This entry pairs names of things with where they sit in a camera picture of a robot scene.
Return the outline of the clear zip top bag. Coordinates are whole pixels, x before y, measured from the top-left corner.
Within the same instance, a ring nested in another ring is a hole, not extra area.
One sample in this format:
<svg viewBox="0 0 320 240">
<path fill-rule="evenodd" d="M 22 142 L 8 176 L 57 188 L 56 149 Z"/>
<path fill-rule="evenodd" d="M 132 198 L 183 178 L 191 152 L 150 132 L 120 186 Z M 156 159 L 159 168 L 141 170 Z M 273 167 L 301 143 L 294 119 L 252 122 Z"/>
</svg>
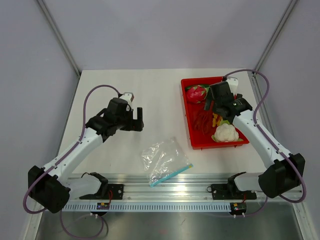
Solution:
<svg viewBox="0 0 320 240">
<path fill-rule="evenodd" d="M 151 188 L 193 167 L 174 137 L 143 150 L 141 161 Z"/>
</svg>

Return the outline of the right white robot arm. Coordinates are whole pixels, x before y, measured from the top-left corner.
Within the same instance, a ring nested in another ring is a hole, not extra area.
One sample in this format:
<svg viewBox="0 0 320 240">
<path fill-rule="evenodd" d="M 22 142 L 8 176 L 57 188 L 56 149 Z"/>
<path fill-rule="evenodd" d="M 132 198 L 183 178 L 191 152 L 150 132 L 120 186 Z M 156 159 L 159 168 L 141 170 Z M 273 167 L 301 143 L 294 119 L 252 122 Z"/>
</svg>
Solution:
<svg viewBox="0 0 320 240">
<path fill-rule="evenodd" d="M 305 167 L 303 156 L 292 154 L 283 147 L 258 122 L 252 106 L 242 95 L 235 96 L 231 92 L 227 81 L 209 86 L 205 110 L 209 105 L 212 105 L 214 113 L 244 134 L 266 168 L 262 173 L 241 172 L 231 176 L 226 189 L 230 197 L 239 198 L 245 191 L 259 191 L 273 199 L 298 186 L 306 186 L 302 178 Z"/>
</svg>

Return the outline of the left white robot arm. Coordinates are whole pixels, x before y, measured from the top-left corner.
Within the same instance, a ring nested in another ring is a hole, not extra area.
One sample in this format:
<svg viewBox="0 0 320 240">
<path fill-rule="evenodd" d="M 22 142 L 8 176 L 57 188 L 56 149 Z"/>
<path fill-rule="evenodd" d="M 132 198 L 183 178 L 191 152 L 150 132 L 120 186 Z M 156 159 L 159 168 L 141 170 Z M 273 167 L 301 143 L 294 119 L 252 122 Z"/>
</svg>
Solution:
<svg viewBox="0 0 320 240">
<path fill-rule="evenodd" d="M 69 200 L 108 197 L 108 179 L 99 173 L 92 172 L 77 179 L 69 179 L 69 176 L 93 150 L 113 136 L 117 130 L 143 130 L 143 110 L 137 108 L 137 118 L 134 119 L 133 99 L 134 95 L 131 92 L 112 98 L 106 108 L 86 122 L 79 140 L 68 150 L 43 167 L 33 166 L 27 175 L 26 195 L 53 214 L 61 211 Z"/>
</svg>

